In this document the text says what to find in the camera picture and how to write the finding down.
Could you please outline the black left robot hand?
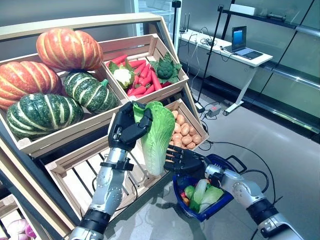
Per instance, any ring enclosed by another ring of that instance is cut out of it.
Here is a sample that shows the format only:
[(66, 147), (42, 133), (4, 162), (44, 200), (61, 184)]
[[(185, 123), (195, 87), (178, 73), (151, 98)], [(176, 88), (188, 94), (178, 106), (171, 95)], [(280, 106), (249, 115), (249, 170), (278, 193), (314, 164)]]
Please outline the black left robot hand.
[[(135, 104), (142, 108), (142, 118), (138, 122), (134, 118)], [(125, 103), (109, 125), (109, 147), (130, 152), (135, 147), (136, 141), (150, 131), (152, 122), (152, 111), (145, 104), (136, 101)]]

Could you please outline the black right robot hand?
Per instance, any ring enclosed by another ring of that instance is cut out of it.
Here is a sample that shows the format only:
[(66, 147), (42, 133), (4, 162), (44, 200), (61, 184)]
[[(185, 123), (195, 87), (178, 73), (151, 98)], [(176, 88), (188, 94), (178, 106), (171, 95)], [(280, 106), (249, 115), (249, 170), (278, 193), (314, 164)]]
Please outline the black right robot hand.
[(163, 168), (178, 175), (203, 179), (205, 170), (210, 164), (210, 160), (204, 155), (190, 149), (169, 145)]

